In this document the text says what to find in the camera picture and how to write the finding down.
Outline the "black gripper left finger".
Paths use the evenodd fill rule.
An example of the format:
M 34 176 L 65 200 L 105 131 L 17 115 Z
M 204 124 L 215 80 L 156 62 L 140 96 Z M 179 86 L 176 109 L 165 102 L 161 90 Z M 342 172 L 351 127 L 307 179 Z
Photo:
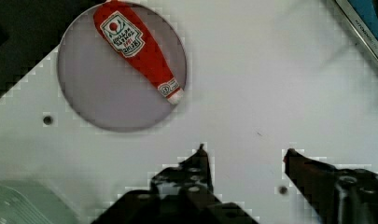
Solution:
M 259 224 L 236 203 L 214 194 L 207 152 L 196 152 L 125 193 L 91 224 Z

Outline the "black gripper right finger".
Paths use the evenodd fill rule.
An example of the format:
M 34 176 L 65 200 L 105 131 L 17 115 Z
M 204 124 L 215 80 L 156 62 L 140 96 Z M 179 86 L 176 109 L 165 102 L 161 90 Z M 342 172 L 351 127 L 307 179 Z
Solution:
M 293 148 L 284 156 L 285 174 L 316 211 L 321 224 L 378 224 L 378 174 L 338 169 Z

